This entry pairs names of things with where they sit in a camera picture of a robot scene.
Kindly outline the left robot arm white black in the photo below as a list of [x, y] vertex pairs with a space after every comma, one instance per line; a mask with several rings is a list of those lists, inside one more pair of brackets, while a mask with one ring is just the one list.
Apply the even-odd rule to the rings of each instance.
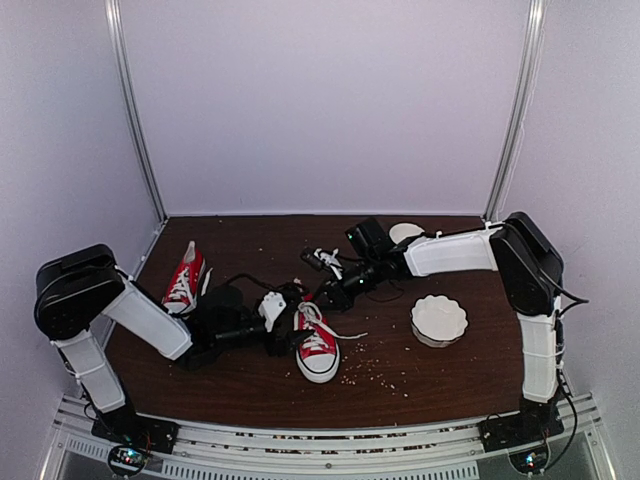
[[268, 287], [249, 309], [242, 292], [227, 281], [192, 294], [193, 310], [172, 312], [119, 268], [105, 244], [45, 263], [35, 284], [37, 327], [70, 367], [99, 423], [123, 444], [137, 442], [145, 428], [91, 332], [94, 320], [111, 319], [188, 371], [213, 363], [225, 351], [253, 344], [264, 345], [271, 356], [285, 356], [311, 335], [294, 329], [285, 318], [305, 292], [298, 283]]

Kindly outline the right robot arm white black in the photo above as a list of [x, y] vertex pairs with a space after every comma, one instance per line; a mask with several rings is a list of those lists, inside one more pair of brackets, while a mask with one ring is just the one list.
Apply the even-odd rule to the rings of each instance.
[[559, 395], [562, 319], [568, 308], [584, 304], [563, 285], [564, 262], [535, 222], [524, 212], [458, 233], [424, 231], [395, 241], [375, 218], [346, 230], [357, 257], [345, 269], [338, 255], [322, 249], [305, 260], [329, 277], [315, 291], [332, 310], [346, 311], [356, 298], [390, 280], [426, 278], [464, 271], [499, 274], [522, 335], [524, 380], [520, 409], [512, 430], [530, 442], [549, 429]]

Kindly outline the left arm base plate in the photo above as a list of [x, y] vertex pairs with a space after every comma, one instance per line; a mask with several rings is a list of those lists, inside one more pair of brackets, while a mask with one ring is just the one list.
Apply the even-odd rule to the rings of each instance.
[[145, 452], [171, 454], [179, 432], [179, 425], [167, 420], [139, 417], [132, 427], [118, 433], [96, 420], [91, 428], [95, 437], [113, 443], [135, 446]]

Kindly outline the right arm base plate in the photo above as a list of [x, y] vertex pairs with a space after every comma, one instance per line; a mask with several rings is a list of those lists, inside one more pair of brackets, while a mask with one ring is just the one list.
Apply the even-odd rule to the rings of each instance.
[[541, 444], [549, 437], [564, 432], [561, 420], [552, 418], [540, 422], [520, 413], [487, 418], [478, 423], [480, 439], [485, 452], [515, 449], [528, 444]]

